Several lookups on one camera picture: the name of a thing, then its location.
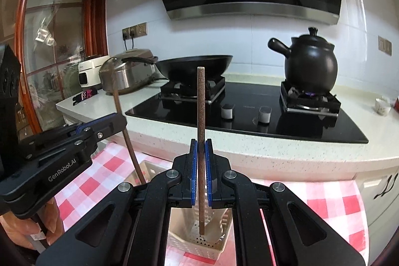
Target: white plastic basket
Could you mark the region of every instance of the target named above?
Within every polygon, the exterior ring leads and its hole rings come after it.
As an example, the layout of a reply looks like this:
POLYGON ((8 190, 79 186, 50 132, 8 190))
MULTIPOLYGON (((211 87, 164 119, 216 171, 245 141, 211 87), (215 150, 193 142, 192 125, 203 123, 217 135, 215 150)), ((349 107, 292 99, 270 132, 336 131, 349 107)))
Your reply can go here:
MULTIPOLYGON (((140 167, 145 179, 148 181, 152 180, 155 175, 167 170, 166 167, 149 161, 143 161, 140 167)), ((132 173, 132 177, 134 180, 133 184, 138 184, 136 172, 132 173)), ((208 206, 207 202, 207 193, 205 190, 205 224, 212 219, 213 215, 213 210, 208 206)), ((226 247, 232 223, 233 218, 231 209, 229 208, 222 218, 223 234, 217 243, 211 244, 207 243, 205 238, 200 235, 198 200, 193 208, 172 208, 169 222, 168 245, 193 255, 218 260, 226 247)))

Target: checkered tablecloth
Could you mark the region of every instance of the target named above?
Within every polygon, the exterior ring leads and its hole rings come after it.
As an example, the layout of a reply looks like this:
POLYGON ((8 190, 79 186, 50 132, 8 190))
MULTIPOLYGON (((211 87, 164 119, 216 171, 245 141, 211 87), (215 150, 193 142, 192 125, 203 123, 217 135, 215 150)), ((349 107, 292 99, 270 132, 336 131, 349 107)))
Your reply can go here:
MULTIPOLYGON (((167 168, 172 166, 171 162, 142 153, 136 152, 136 156, 139 163, 148 160, 167 168)), ((133 170, 127 148, 109 143, 93 159, 91 167, 55 196, 65 230, 123 182, 133 170)), ((275 180, 253 179, 252 181, 270 185, 275 180)), ((284 182, 284 184, 359 251, 366 265, 368 264, 369 236, 366 212, 355 181, 284 182)), ((235 265, 234 231, 230 232, 225 250, 217 261, 191 255, 174 247, 167 248, 165 266, 209 264, 235 265)))

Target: white countertop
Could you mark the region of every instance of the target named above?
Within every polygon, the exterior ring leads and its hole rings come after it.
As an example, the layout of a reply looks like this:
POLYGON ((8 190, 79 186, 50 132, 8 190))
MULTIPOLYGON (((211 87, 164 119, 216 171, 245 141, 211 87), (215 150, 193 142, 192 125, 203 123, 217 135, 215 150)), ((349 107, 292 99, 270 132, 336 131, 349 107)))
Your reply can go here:
MULTIPOLYGON (((230 82, 279 85, 280 78, 256 75, 226 75, 230 82)), ((122 110, 127 111, 160 91, 165 81, 157 81, 134 93, 121 95, 122 110)), ((260 137, 231 132, 206 130, 217 154, 229 158, 232 168, 250 177, 267 176, 284 180, 351 179, 357 172, 399 166, 399 113, 391 110, 387 117, 373 110, 376 95, 348 87, 336 86, 332 93, 342 108, 358 125, 368 144, 329 143, 260 137)), ((89 122, 115 111, 113 98, 103 90, 76 106, 72 98, 57 104, 64 114, 89 122)), ((127 116, 127 129, 135 150, 172 160, 187 153, 194 127, 175 125, 127 116)), ((123 139, 114 137, 123 144, 123 139)))

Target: black wok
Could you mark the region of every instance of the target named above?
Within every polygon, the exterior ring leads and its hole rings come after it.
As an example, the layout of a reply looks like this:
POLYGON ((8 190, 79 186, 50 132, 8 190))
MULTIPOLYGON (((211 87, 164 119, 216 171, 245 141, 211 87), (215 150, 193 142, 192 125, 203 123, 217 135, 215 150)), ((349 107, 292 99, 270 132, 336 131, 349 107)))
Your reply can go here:
POLYGON ((123 60, 155 64, 160 73, 170 81, 194 86, 197 83, 197 67, 205 67, 205 79, 211 81, 226 71, 232 58, 233 56, 220 55, 183 57, 158 62, 139 57, 123 60))

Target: human hand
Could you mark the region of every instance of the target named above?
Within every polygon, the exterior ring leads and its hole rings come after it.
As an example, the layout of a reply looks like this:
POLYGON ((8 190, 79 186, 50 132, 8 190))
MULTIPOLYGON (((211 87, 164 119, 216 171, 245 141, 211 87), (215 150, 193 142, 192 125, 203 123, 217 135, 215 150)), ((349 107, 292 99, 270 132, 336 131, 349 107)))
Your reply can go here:
MULTIPOLYGON (((40 227, 31 219, 20 220, 12 212, 0 216, 0 223, 8 237, 16 245, 34 249, 32 244, 25 237, 26 235, 36 235, 40 233, 40 227)), ((65 231, 64 224, 59 215, 59 209, 54 198, 49 200, 44 207, 43 223, 48 229, 47 243, 52 245, 65 231)))

